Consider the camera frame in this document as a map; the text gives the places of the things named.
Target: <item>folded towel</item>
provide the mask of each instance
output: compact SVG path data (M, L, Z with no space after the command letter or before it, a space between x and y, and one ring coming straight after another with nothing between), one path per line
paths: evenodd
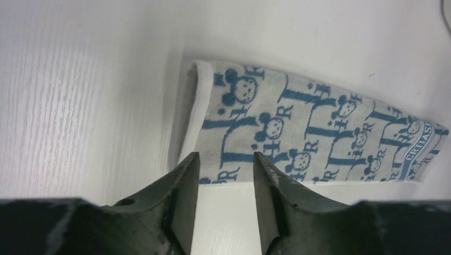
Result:
M299 182L421 181L448 129L303 76L196 61L196 99L180 159L200 184L252 181L261 151Z

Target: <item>white towel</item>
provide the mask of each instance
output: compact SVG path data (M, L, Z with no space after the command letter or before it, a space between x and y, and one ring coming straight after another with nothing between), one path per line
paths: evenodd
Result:
M180 159L200 184L252 181L263 152L299 182L421 181L448 129L303 76L196 61L196 99Z

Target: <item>fabric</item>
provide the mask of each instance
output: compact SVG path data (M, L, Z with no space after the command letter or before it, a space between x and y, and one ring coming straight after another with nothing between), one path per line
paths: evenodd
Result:
M299 182L418 182L449 133L303 76L226 62L194 67L196 102L180 158L199 151L200 184L252 181L255 151Z

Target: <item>towel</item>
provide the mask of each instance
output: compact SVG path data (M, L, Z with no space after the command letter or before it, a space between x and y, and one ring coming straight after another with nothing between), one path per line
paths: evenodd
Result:
M195 61L196 98L180 159L200 184L252 181L261 151L298 182L419 182L448 129L318 80Z

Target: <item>blue printed pattern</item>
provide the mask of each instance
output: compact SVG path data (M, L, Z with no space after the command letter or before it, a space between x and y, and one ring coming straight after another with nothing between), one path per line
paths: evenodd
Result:
M213 63L196 150L200 184L252 180L261 151L296 181L419 181L448 130L355 93L260 67Z

